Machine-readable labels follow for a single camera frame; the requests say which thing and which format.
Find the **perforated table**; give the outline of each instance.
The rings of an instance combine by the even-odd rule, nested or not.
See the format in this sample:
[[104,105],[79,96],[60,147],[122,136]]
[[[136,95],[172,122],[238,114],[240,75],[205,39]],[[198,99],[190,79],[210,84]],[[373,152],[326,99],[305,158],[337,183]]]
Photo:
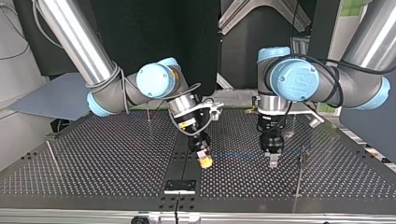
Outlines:
[[[0,173],[0,208],[396,215],[396,174],[330,122],[312,129],[305,116],[289,116],[272,169],[257,115],[225,109],[207,130],[214,165],[201,170],[167,112],[150,113],[151,122],[134,111],[71,125]],[[196,181],[194,195],[163,193],[167,180],[181,179]]]

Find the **gray panel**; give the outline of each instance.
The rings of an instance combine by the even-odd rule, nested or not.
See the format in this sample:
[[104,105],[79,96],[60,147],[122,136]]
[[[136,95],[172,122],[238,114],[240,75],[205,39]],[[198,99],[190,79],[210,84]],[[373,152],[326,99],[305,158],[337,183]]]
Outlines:
[[388,100],[379,108],[368,111],[343,109],[340,121],[363,141],[396,162],[396,74],[387,76],[391,89]]
[[[57,161],[47,149],[25,158],[27,163],[0,182],[0,198],[33,197],[44,207],[51,203],[79,207],[101,199],[126,200],[132,206],[134,200],[140,205],[138,200],[159,199],[177,129],[167,112],[152,112],[151,119],[149,123],[144,111],[89,117],[51,144]],[[104,203],[92,206],[106,207]],[[0,200],[0,207],[7,203]]]
[[[208,129],[214,165],[201,170],[167,112],[151,119],[144,111],[84,119],[52,143],[57,161],[42,148],[0,173],[0,207],[396,214],[396,174],[329,122],[311,129],[306,117],[289,117],[285,153],[270,169],[257,116],[224,110]],[[296,199],[301,146],[310,153]],[[178,178],[197,180],[197,193],[163,195]]]
[[8,108],[26,114],[77,120],[90,111],[88,92],[79,73],[68,73],[27,94]]
[[[200,180],[194,211],[266,213],[396,214],[396,174],[364,153],[329,122],[312,129],[305,116],[288,118],[285,152],[268,167],[259,145],[257,116],[225,110],[209,128],[214,165],[186,167],[185,179]],[[295,198],[302,146],[309,157]]]

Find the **metal frame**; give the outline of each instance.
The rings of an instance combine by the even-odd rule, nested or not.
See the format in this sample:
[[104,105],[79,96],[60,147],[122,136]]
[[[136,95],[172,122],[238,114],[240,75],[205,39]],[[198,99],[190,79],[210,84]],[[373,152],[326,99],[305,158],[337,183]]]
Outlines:
[[[17,210],[0,209],[0,223],[130,223],[133,217],[147,217],[150,223],[175,223],[173,213],[135,211]],[[227,214],[179,213],[180,223],[396,223],[396,216],[351,214]]]
[[[72,124],[70,127],[63,130],[63,132],[70,132],[75,126],[79,125],[88,117],[89,116],[79,119],[76,124]],[[380,161],[371,159],[364,148],[359,147],[359,145],[349,139],[347,135],[330,124],[329,121],[325,121],[322,125],[326,125],[329,132],[333,132],[334,137],[339,138],[350,147],[350,150],[359,152],[361,155],[367,154],[367,158],[361,158],[361,160],[365,160],[365,162],[384,176],[390,183],[396,183],[396,175]],[[165,178],[163,179],[163,185],[165,185],[166,181],[169,179],[201,180],[200,165],[188,151],[186,145],[187,137],[179,133],[177,142],[174,146],[174,156],[170,159]],[[42,145],[33,150],[33,152],[39,152],[45,149],[46,146]],[[1,172],[0,177],[7,175],[8,172],[11,172],[18,166],[24,165],[26,162],[27,160],[15,162],[8,169]],[[394,212],[394,202],[392,200],[382,202],[368,201],[367,203],[371,205],[370,208],[368,208],[362,201],[346,200],[341,202],[338,200],[312,200],[300,198],[298,195],[296,195],[294,199],[283,201],[261,199],[224,200],[214,202],[201,198],[199,195],[160,195],[158,199],[153,201],[139,201],[136,199],[125,199],[124,201],[120,201],[109,198],[93,199],[77,197],[43,201],[40,200],[39,196],[32,197],[32,199],[36,200],[28,202],[25,196],[10,196],[6,198],[6,203],[8,203],[7,207],[15,206],[21,209],[0,208],[0,223],[51,223],[55,221],[57,223],[70,223],[71,220],[85,223],[129,223],[131,218],[135,216],[150,217],[151,220],[157,221],[153,223],[174,223],[175,212],[177,212],[180,222],[187,223],[240,223],[249,221],[256,223],[320,223],[325,221],[396,223],[396,216],[323,214],[323,211],[337,214],[343,214],[345,211],[359,214],[392,214],[392,212]],[[50,201],[56,201],[57,204],[61,206],[50,207]]]
[[[234,0],[219,20],[220,32],[227,35],[235,25],[256,7],[272,7],[278,11],[290,24],[293,24],[296,0]],[[298,7],[294,27],[302,32],[311,23],[303,9]]]

